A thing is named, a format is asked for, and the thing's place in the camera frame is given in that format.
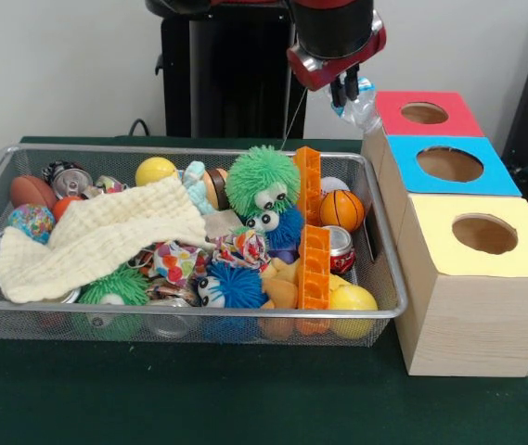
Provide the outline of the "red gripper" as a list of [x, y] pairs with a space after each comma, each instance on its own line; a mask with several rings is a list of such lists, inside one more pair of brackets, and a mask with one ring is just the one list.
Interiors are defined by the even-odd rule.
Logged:
[[[297, 41], [287, 50], [290, 68], [302, 86], [317, 91], [330, 84], [332, 106], [343, 108], [346, 96], [356, 100], [359, 94], [359, 65], [379, 53], [387, 42], [387, 32], [378, 13], [373, 14], [371, 34], [361, 49], [347, 57], [323, 59], [308, 53]], [[346, 72], [344, 87], [339, 77]]]

